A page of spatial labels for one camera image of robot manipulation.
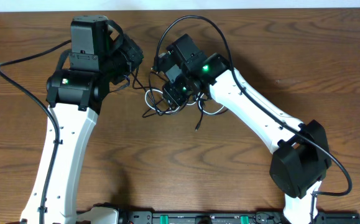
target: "cable clip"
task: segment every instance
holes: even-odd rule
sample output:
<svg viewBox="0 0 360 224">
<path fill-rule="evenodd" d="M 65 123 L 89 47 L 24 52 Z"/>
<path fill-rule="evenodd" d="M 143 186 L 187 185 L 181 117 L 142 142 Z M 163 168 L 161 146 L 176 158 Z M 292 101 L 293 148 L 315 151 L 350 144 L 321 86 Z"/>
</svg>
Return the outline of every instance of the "cable clip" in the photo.
<svg viewBox="0 0 360 224">
<path fill-rule="evenodd" d="M 47 207 L 40 206 L 37 208 L 37 212 L 40 212 L 41 210 L 44 210 L 44 213 L 47 213 Z"/>
<path fill-rule="evenodd" d="M 53 141 L 53 144 L 55 144 L 57 142 L 57 140 L 54 140 Z M 59 141 L 59 144 L 62 144 L 63 143 L 63 141 L 62 141 L 62 139 L 61 139 L 61 141 Z"/>
</svg>

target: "electrical wire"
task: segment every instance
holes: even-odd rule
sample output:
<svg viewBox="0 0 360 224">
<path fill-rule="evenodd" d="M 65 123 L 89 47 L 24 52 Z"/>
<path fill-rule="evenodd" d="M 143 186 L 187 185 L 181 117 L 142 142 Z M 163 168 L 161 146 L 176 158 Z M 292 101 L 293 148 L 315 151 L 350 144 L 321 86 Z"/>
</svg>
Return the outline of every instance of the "electrical wire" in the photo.
<svg viewBox="0 0 360 224">
<path fill-rule="evenodd" d="M 233 58 L 231 55 L 231 51 L 229 49 L 227 40 L 225 39 L 224 34 L 222 33 L 222 31 L 219 29 L 219 27 L 212 22 L 211 20 L 203 17 L 203 16 L 183 16 L 181 18 L 176 19 L 173 23 L 171 23 L 169 25 L 169 27 L 165 30 L 165 32 L 163 33 L 163 35 L 161 36 L 157 49 L 156 49 L 156 54 L 155 54 L 155 59 L 154 59 L 154 69 L 155 70 L 159 70 L 159 50 L 160 50 L 160 46 L 162 45 L 163 39 L 166 36 L 167 32 L 178 22 L 184 20 L 184 19 L 201 19 L 203 21 L 208 22 L 209 24 L 211 24 L 216 31 L 218 32 L 218 34 L 221 36 L 224 45 L 225 45 L 225 49 L 228 53 L 228 60 L 229 60 L 229 69 L 232 73 L 233 79 L 235 81 L 235 84 L 238 86 L 238 88 L 241 90 L 241 93 L 243 95 L 245 95 L 247 97 L 247 99 L 249 99 L 256 107 L 258 107 L 261 111 L 263 111 L 267 116 L 269 116 L 271 119 L 273 119 L 276 123 L 280 124 L 281 127 L 285 128 L 286 130 L 290 131 L 291 133 L 293 133 L 294 135 L 298 136 L 299 138 L 301 138 L 303 141 L 311 144 L 312 146 L 316 147 L 317 149 L 321 150 L 323 153 L 325 153 L 331 160 L 333 160 L 333 162 L 335 162 L 335 164 L 340 168 L 340 170 L 343 172 L 344 176 L 347 179 L 347 184 L 348 184 L 348 188 L 347 190 L 345 190 L 344 192 L 321 192 L 321 191 L 314 191 L 312 193 L 313 197 L 317 196 L 317 195 L 328 195 L 328 196 L 335 196 L 335 197 L 340 197 L 340 196 L 344 196 L 350 193 L 352 187 L 353 187 L 353 183 L 351 180 L 351 177 L 349 176 L 347 170 L 344 168 L 344 166 L 340 163 L 339 160 L 337 160 L 330 152 L 324 150 L 321 146 L 317 145 L 315 142 L 309 140 L 307 137 L 305 137 L 304 135 L 300 134 L 297 130 L 293 129 L 292 127 L 288 126 L 285 122 L 281 121 L 280 119 L 278 119 L 276 116 L 274 116 L 270 111 L 268 111 L 267 109 L 265 109 L 262 105 L 260 105 L 247 91 L 246 91 L 246 87 L 242 86 L 239 82 L 239 80 L 236 78 L 236 74 L 235 74 L 235 68 L 234 68 L 234 63 L 233 63 Z"/>
<path fill-rule="evenodd" d="M 130 78 L 127 75 L 123 75 L 123 76 L 124 76 L 124 79 L 127 80 L 127 82 L 125 84 L 119 86 L 119 88 L 110 91 L 109 93 L 114 93 L 114 92 L 119 91 L 119 90 L 124 90 L 125 88 L 127 88 L 130 85 Z"/>
<path fill-rule="evenodd" d="M 195 103 L 196 103 L 196 101 L 194 101 L 194 102 L 192 102 L 192 103 L 188 102 L 187 105 L 188 105 L 188 106 L 192 106 L 192 105 L 194 105 Z"/>
<path fill-rule="evenodd" d="M 202 96 L 203 96 L 203 93 L 199 93 L 198 99 L 196 100 L 196 103 L 198 104 L 198 107 L 199 106 L 201 107 L 201 110 L 200 110 L 200 119 L 199 119 L 199 122 L 196 124 L 195 131 L 199 130 L 200 125 L 202 124 L 202 119 L 203 119 L 203 115 L 204 115 L 204 112 L 203 112 L 203 105 L 204 104 L 200 105 L 200 101 L 202 99 Z"/>
<path fill-rule="evenodd" d="M 139 71 L 139 67 L 136 68 L 136 74 L 132 73 L 131 72 L 131 75 L 133 76 L 133 81 L 132 81 L 132 88 L 135 89 L 135 90 L 144 90 L 145 91 L 145 96 L 148 96 L 148 99 L 152 102 L 152 98 L 150 97 L 150 95 L 148 95 L 147 93 L 150 92 L 150 89 L 153 89 L 154 91 L 155 90 L 159 90 L 158 88 L 156 87 L 152 87 L 152 86 L 144 86 L 139 80 L 138 80 L 138 71 Z M 151 113 L 151 114 L 148 114 L 148 112 L 150 112 L 152 110 L 151 105 L 148 104 L 147 100 L 145 100 L 145 102 L 147 103 L 149 109 L 147 111 L 145 111 L 144 114 L 142 114 L 142 117 L 143 118 L 148 118 L 150 116 L 153 116 L 153 115 L 156 115 L 158 114 L 158 112 L 155 111 L 155 113 Z M 156 102 L 156 105 L 158 105 L 159 103 L 163 102 L 163 99 L 159 100 L 158 102 Z M 186 105 L 183 105 L 182 107 L 179 107 L 178 110 L 176 111 L 172 111 L 171 108 L 169 107 L 167 110 L 164 110 L 164 111 L 160 111 L 160 113 L 165 113 L 166 115 L 174 115 L 174 114 L 177 114 L 178 112 L 180 112 L 182 109 L 184 109 Z"/>
<path fill-rule="evenodd" d="M 210 112 L 207 112 L 205 111 L 203 108 L 202 108 L 202 105 L 200 104 L 202 102 L 202 97 L 204 96 L 205 94 L 203 93 L 200 98 L 201 100 L 198 102 L 198 109 L 199 110 L 202 110 L 202 112 L 205 114 L 205 115 L 208 115 L 208 116 L 214 116 L 214 115 L 217 115 L 222 109 L 224 109 L 225 106 L 222 106 L 218 111 L 214 112 L 214 113 L 210 113 Z"/>
<path fill-rule="evenodd" d="M 12 64 L 15 64 L 15 63 L 25 62 L 27 60 L 31 60 L 31 59 L 34 59 L 34 58 L 37 58 L 37 57 L 41 57 L 43 55 L 46 55 L 48 53 L 53 52 L 54 50 L 59 49 L 60 47 L 63 47 L 64 45 L 69 44 L 70 42 L 71 42 L 71 40 L 67 40 L 67 41 L 63 42 L 62 44 L 59 44 L 59 45 L 57 45 L 57 46 L 55 46 L 55 47 L 53 47 L 53 48 L 51 48 L 49 50 L 46 50 L 46 51 L 44 51 L 42 53 L 35 54 L 35 55 L 25 57 L 25 58 L 21 58 L 21 59 L 17 59 L 17 60 L 12 60 L 12 61 L 9 61 L 9 62 L 0 63 L 0 76 L 3 77 L 3 79 L 5 79 L 10 84 L 17 87 L 20 91 L 24 92 L 33 101 L 35 101 L 35 103 L 44 111 L 44 113 L 51 120 L 51 123 L 53 124 L 54 131 L 55 131 L 54 148 L 53 148 L 53 152 L 52 152 L 52 155 L 51 155 L 50 164 L 48 165 L 47 175 L 45 177 L 45 182 L 44 182 L 43 191 L 42 191 L 42 199 L 40 201 L 40 207 L 37 208 L 39 210 L 39 223 L 40 224 L 44 223 L 45 201 L 46 201 L 46 196 L 47 196 L 47 189 L 48 189 L 48 184 L 50 183 L 51 173 L 52 173 L 52 169 L 53 169 L 54 162 L 55 162 L 55 156 L 57 155 L 57 151 L 58 151 L 58 145 L 60 144 L 60 129 L 58 127 L 57 120 L 53 117 L 53 115 L 47 109 L 47 107 L 35 95 L 33 95 L 30 91 L 28 91 L 27 89 L 22 87 L 20 84 L 18 84 L 14 80 L 10 79 L 1 70 L 1 67 L 6 66 L 6 65 L 12 65 Z"/>
<path fill-rule="evenodd" d="M 161 93 L 161 94 L 163 95 L 163 92 L 160 91 L 160 90 L 152 89 L 152 91 L 156 91 L 156 92 Z M 152 106 L 148 103 L 148 100 L 147 100 L 148 93 L 150 93 L 150 90 L 147 90 L 147 91 L 145 92 L 145 103 L 149 106 L 149 108 L 151 108 L 152 110 L 155 110 L 155 108 L 152 107 Z M 174 112 L 176 112 L 178 109 L 180 109 L 179 106 L 178 106 L 175 110 L 166 111 L 166 113 L 174 113 Z"/>
</svg>

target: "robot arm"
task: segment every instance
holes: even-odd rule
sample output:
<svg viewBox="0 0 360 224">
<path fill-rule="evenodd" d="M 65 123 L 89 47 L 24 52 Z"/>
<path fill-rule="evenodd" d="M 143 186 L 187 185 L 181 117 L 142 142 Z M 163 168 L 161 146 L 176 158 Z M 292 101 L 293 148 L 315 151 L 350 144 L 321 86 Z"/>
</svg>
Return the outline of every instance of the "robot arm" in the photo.
<svg viewBox="0 0 360 224">
<path fill-rule="evenodd" d="M 272 153 L 270 176 L 285 193 L 285 217 L 291 223 L 310 222 L 312 197 L 318 190 L 330 158 L 321 150 L 307 144 L 302 138 L 281 127 L 264 111 L 241 93 L 229 69 L 229 62 L 219 54 L 207 58 L 188 35 L 183 35 L 167 47 L 168 54 L 159 57 L 159 70 L 168 81 L 163 86 L 163 98 L 172 106 L 187 103 L 191 95 L 204 93 L 227 107 L 246 123 Z M 255 91 L 235 69 L 239 83 L 246 93 L 278 120 L 312 139 L 328 151 L 326 133 L 316 121 L 303 124 L 286 114 Z M 314 203 L 313 215 L 317 214 Z"/>
<path fill-rule="evenodd" d="M 110 38 L 112 29 L 119 33 L 115 40 Z M 77 215 L 76 195 L 87 142 L 109 93 L 109 83 L 116 85 L 127 78 L 144 56 L 137 44 L 105 16 L 76 16 L 71 36 L 72 50 L 62 53 L 56 71 L 47 80 L 48 110 L 60 127 L 60 144 L 53 155 L 55 131 L 48 120 L 39 170 L 21 224 L 118 220 L 116 210 L 103 207 Z M 70 68 L 62 69 L 69 55 Z M 48 177 L 50 161 L 53 168 Z M 45 205 L 40 206 L 44 189 Z"/>
</svg>

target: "wooden table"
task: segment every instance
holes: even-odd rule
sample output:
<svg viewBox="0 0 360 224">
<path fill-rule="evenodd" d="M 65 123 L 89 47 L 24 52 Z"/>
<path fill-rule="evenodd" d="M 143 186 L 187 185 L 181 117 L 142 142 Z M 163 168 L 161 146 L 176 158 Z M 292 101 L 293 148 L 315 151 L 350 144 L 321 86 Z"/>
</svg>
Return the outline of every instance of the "wooden table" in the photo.
<svg viewBox="0 0 360 224">
<path fill-rule="evenodd" d="M 200 14 L 214 20 L 228 39 L 235 67 L 252 86 L 289 114 L 325 127 L 330 149 L 350 172 L 354 188 L 342 198 L 319 196 L 318 207 L 360 213 L 360 9 L 0 13 L 0 62 L 69 39 L 72 17 L 81 14 L 114 19 L 140 45 L 143 83 L 158 39 L 174 19 Z M 207 55 L 225 55 L 219 35 L 202 21 L 183 21 L 162 46 L 185 33 Z M 4 70 L 44 101 L 45 83 L 62 50 Z M 104 100 L 80 177 L 80 210 L 98 202 L 155 210 L 284 207 L 284 195 L 269 176 L 271 154 L 235 115 L 207 117 L 194 132 L 196 106 L 143 119 L 146 109 L 142 90 L 127 88 Z M 46 120 L 33 101 L 0 77 L 0 223 L 18 220 L 28 201 Z M 345 188 L 333 165 L 321 189 Z"/>
</svg>

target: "white arm segment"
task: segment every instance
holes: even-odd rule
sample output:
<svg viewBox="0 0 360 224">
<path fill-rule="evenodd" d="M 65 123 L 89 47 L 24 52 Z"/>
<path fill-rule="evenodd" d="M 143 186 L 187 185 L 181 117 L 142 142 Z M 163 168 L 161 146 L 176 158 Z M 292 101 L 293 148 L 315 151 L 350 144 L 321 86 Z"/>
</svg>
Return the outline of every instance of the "white arm segment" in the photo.
<svg viewBox="0 0 360 224">
<path fill-rule="evenodd" d="M 236 78 L 241 85 L 246 87 L 246 91 L 253 97 L 260 105 L 270 111 L 274 116 L 297 131 L 300 130 L 298 125 L 302 123 L 297 118 L 293 118 L 289 114 L 283 112 L 278 107 L 273 105 L 270 101 L 265 99 L 260 93 L 255 91 L 245 79 L 241 76 L 238 70 L 235 69 Z M 269 151 L 274 153 L 278 148 L 278 142 L 283 139 L 288 141 L 294 134 L 286 129 L 282 129 L 273 119 L 261 111 L 243 94 L 238 86 L 235 84 L 234 78 L 230 70 L 225 71 L 216 78 L 216 83 L 210 85 L 211 97 L 223 106 L 227 107 L 234 114 L 236 114 L 243 122 L 246 123 L 266 144 Z M 284 215 L 292 224 L 308 224 L 310 222 L 310 209 L 313 190 L 318 190 L 321 182 L 317 182 L 307 190 L 307 195 L 302 199 L 292 198 L 285 195 L 285 209 Z"/>
<path fill-rule="evenodd" d="M 300 130 L 298 125 L 302 123 L 297 118 L 283 112 L 270 101 L 265 99 L 260 93 L 255 91 L 235 69 L 236 77 L 246 87 L 246 91 L 265 109 L 270 111 L 278 119 L 287 123 L 288 126 Z M 240 89 L 235 84 L 230 70 L 225 71 L 216 78 L 216 83 L 210 85 L 211 97 L 221 103 L 246 123 L 266 144 L 269 151 L 274 153 L 277 150 L 279 140 L 288 141 L 294 134 L 286 129 L 282 129 L 273 119 L 256 107 L 243 94 L 240 95 Z"/>
<path fill-rule="evenodd" d="M 44 214 L 45 223 L 75 223 L 76 222 L 76 195 L 79 176 L 86 146 L 90 134 L 97 122 L 98 115 L 87 108 L 79 111 L 77 105 L 57 103 L 56 107 L 49 108 L 56 117 L 60 126 L 62 144 L 58 147 L 57 156 L 48 185 L 47 213 Z M 42 158 L 37 172 L 36 182 L 30 195 L 21 219 L 27 223 L 39 223 L 40 200 L 53 151 L 55 132 L 48 119 L 47 135 L 45 138 Z"/>
</svg>

